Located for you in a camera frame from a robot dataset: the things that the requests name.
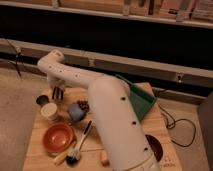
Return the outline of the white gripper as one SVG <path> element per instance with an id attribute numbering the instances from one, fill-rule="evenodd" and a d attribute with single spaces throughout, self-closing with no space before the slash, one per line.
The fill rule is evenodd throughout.
<path id="1" fill-rule="evenodd" d="M 51 75 L 47 76 L 47 81 L 49 85 L 52 87 L 52 100 L 57 99 L 58 97 L 58 100 L 62 101 L 64 98 L 64 90 L 60 88 L 63 88 L 65 86 L 65 81 Z"/>

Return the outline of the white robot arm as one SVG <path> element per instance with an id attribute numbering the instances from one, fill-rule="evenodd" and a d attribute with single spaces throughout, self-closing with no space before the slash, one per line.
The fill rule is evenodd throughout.
<path id="1" fill-rule="evenodd" d="M 130 102 L 130 88 L 123 80 L 64 64 L 64 55 L 52 50 L 38 68 L 54 86 L 87 89 L 88 104 L 110 165 L 114 171 L 161 171 Z"/>

